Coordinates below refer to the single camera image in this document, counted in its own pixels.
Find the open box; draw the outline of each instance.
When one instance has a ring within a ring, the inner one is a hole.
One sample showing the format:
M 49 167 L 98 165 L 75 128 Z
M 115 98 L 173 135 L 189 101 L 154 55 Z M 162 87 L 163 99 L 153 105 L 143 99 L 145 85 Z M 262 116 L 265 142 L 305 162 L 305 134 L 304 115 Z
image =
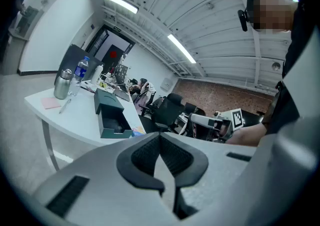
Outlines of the open box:
M 113 93 L 97 89 L 94 94 L 94 108 L 98 115 L 101 138 L 129 138 L 132 130 L 123 115 L 123 106 Z

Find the brick wall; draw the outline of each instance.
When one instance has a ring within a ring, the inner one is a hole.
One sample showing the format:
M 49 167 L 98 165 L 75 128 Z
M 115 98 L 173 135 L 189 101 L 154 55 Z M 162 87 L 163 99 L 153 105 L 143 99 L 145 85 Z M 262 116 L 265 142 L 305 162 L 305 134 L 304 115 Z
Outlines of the brick wall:
M 241 108 L 256 114 L 266 112 L 273 96 L 227 85 L 179 79 L 173 93 L 183 96 L 182 103 L 192 103 L 203 109 L 207 116 L 215 111 Z

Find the black cap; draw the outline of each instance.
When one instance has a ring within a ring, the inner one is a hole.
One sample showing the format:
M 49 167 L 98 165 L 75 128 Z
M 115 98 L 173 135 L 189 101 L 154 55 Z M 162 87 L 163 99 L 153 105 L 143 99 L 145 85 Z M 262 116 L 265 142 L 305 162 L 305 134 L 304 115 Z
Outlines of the black cap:
M 254 19 L 254 0 L 246 0 L 246 11 L 248 14 L 248 19 L 253 23 Z

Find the tiled floor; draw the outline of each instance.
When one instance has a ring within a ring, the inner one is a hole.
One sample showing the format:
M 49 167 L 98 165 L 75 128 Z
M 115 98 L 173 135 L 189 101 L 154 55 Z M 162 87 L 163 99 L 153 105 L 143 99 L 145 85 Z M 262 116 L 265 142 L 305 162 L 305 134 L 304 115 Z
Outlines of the tiled floor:
M 54 87 L 55 75 L 0 75 L 0 159 L 12 183 L 32 194 L 53 174 L 39 145 L 36 116 L 26 106 L 24 97 Z M 50 127 L 54 151 L 76 159 L 95 148 Z M 68 163 L 57 159 L 60 167 Z M 174 178 L 162 159 L 158 159 L 155 177 L 166 186 L 164 202 L 173 206 Z

